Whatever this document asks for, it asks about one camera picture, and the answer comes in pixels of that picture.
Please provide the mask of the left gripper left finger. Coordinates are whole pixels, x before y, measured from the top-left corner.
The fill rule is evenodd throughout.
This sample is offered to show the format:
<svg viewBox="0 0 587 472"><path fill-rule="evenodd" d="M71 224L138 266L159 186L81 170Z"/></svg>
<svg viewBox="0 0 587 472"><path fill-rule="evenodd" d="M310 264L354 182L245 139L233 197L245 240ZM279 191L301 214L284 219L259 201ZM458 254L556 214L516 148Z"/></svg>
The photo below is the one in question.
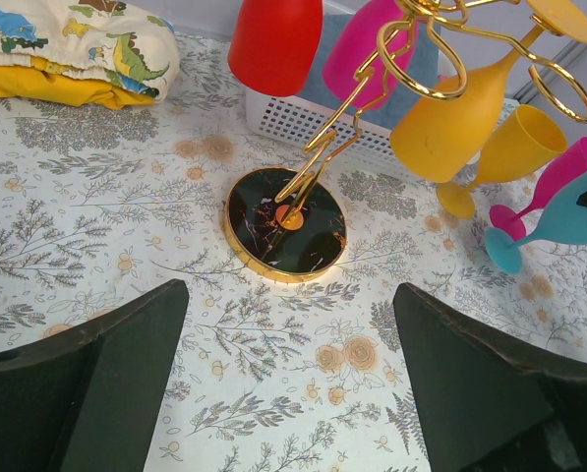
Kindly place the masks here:
<svg viewBox="0 0 587 472"><path fill-rule="evenodd" d="M189 304L171 279L0 353L0 471L141 471Z"/></svg>

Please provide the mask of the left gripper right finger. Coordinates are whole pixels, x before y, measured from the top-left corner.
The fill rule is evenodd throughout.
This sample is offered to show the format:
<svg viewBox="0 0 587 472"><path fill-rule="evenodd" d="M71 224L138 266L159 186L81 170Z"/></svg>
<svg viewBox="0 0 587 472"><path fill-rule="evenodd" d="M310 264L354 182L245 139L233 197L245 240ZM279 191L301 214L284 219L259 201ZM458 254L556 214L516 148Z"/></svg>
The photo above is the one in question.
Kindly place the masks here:
<svg viewBox="0 0 587 472"><path fill-rule="evenodd" d="M434 471L587 471L587 363L411 283L393 310Z"/></svg>

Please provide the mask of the blue plastic goblet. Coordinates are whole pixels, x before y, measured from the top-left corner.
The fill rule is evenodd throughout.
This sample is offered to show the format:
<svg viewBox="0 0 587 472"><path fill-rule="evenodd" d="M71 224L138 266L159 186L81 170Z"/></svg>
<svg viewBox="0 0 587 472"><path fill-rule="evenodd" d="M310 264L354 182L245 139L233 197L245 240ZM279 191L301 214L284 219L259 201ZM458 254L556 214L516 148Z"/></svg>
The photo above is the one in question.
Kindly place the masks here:
<svg viewBox="0 0 587 472"><path fill-rule="evenodd" d="M521 270L520 247L536 240L566 245L587 245L587 207L576 204L587 191L587 171L559 190L543 210L537 226L529 235L513 241L503 230L486 231L486 249L490 259L502 270L517 274Z"/></svg>

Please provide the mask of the yellow plastic goblet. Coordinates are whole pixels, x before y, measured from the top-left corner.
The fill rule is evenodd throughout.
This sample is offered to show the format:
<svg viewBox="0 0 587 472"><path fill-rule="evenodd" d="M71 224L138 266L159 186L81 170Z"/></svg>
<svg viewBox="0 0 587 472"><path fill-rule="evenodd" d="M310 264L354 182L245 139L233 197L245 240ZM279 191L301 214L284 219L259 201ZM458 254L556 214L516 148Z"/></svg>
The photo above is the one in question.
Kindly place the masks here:
<svg viewBox="0 0 587 472"><path fill-rule="evenodd" d="M481 1L401 1L403 22L385 25L381 33L404 30L416 22L426 25L428 38L447 57L456 73L435 88L417 83L397 65L386 67L420 98L390 133L390 144L402 164L417 176L435 183L451 180L482 148L501 112L507 77L520 58L530 63L534 85L560 113L587 123L587 91L560 64L530 49L545 31L587 44L587 16L571 1L532 1L534 26L522 38L468 26L470 10ZM509 52L497 62L467 70L460 56L437 32L438 28L506 44Z"/></svg>
<svg viewBox="0 0 587 472"><path fill-rule="evenodd" d="M476 187L521 179L566 149L567 139L559 125L544 111L522 104L493 131L481 149L475 179L467 186L439 184L437 197L453 216L470 218L475 213L470 192Z"/></svg>

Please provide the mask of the gold wine glass rack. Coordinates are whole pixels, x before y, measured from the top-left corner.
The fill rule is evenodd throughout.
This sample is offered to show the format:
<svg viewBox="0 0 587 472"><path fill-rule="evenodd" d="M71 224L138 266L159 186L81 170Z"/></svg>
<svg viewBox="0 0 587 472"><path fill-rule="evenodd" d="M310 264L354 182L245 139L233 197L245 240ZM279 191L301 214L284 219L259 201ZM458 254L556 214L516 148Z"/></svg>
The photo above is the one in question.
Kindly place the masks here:
<svg viewBox="0 0 587 472"><path fill-rule="evenodd" d="M456 73L428 38L425 23L381 33L385 25L405 21L399 2L366 3L336 41L323 66L323 81L341 104L304 145L305 166L298 171L277 167L253 171L229 194L225 205L229 244L245 264L265 277L305 281L326 271L343 252L344 216L320 178L347 149L337 138L336 124L342 115L350 113L359 121L366 112L387 104L396 87L405 87L386 66L397 65L428 88ZM437 32L467 70L487 67L510 50L487 38L445 28ZM419 94L409 91L418 101Z"/></svg>

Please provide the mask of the red plastic wine glass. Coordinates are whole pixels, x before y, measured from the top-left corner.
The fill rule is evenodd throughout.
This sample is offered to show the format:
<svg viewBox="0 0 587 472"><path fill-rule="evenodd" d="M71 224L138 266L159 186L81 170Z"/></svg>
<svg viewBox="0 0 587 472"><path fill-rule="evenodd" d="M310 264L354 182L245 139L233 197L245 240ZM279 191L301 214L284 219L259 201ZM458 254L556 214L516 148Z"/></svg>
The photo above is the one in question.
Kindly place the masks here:
<svg viewBox="0 0 587 472"><path fill-rule="evenodd" d="M245 1L230 43L229 68L249 89L295 95L310 73L322 29L321 0Z"/></svg>

